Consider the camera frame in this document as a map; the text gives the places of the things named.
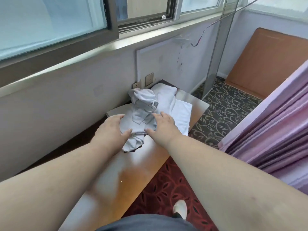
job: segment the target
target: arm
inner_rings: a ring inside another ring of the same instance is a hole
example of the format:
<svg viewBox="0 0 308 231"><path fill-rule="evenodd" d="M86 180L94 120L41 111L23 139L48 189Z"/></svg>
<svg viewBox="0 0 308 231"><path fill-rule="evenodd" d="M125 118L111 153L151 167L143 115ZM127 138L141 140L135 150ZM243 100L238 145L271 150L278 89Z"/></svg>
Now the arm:
<svg viewBox="0 0 308 231"><path fill-rule="evenodd" d="M220 231L307 230L308 196L273 176L183 136L167 114L147 129L165 147Z"/></svg>
<svg viewBox="0 0 308 231"><path fill-rule="evenodd" d="M89 144L0 183L0 230L56 231L104 164L130 136L109 117Z"/></svg>

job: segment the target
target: gray shorts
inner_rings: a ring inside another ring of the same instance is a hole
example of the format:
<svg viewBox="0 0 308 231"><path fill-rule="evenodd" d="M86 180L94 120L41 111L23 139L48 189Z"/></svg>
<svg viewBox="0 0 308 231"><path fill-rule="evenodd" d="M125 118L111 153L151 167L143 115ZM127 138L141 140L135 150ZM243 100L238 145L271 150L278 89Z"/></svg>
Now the gray shorts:
<svg viewBox="0 0 308 231"><path fill-rule="evenodd" d="M188 221L155 214L134 215L122 218L96 231L197 231Z"/></svg>

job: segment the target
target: wall socket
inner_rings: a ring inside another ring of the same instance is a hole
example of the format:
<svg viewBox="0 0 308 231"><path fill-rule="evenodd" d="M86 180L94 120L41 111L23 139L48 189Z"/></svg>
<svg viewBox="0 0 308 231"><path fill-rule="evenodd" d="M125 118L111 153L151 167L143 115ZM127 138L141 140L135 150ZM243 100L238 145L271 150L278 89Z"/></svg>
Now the wall socket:
<svg viewBox="0 0 308 231"><path fill-rule="evenodd" d="M132 84L132 89L134 88L140 88L141 89L141 80L139 82L135 82Z"/></svg>
<svg viewBox="0 0 308 231"><path fill-rule="evenodd" d="M149 86L152 82L154 82L154 73L151 73L145 77L145 86Z"/></svg>

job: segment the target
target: pink curtain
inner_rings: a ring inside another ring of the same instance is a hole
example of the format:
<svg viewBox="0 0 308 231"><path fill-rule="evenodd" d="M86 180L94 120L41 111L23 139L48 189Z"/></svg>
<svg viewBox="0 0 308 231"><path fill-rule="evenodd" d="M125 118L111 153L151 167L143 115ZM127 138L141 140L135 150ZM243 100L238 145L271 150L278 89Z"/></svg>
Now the pink curtain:
<svg viewBox="0 0 308 231"><path fill-rule="evenodd" d="M308 61L218 147L308 194Z"/></svg>

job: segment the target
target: cable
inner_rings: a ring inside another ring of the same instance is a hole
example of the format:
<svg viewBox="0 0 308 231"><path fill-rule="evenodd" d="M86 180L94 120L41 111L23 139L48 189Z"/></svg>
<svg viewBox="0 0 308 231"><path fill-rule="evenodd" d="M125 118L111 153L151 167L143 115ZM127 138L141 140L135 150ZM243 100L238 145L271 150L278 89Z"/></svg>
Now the cable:
<svg viewBox="0 0 308 231"><path fill-rule="evenodd" d="M198 43L197 43L196 45L193 45L192 43L190 43L190 44L191 44L193 47L196 47L196 46L199 44L199 42L200 42L200 40L201 40L201 38L202 38L202 36L203 36L203 33L204 33L209 27L213 26L215 23L218 23L219 21L223 20L224 18L229 17L230 15L233 15L233 14L235 14L236 12L238 12L238 11L240 11L240 10L242 10L242 9L244 9L244 8L246 8L246 7L248 7L248 6L250 6L250 5L252 5L252 4L255 3L256 1L258 1L258 0L254 0L254 1L252 1L251 3L245 5L244 7L240 8L240 9L238 9L238 10L236 10L236 11L233 11L233 12L230 13L229 15L226 15L226 16L224 16L224 17L218 19L218 20L215 21L214 23L210 24L210 25L209 25L206 29L204 29L204 31L202 32L201 37L200 37L199 40L198 40Z"/></svg>

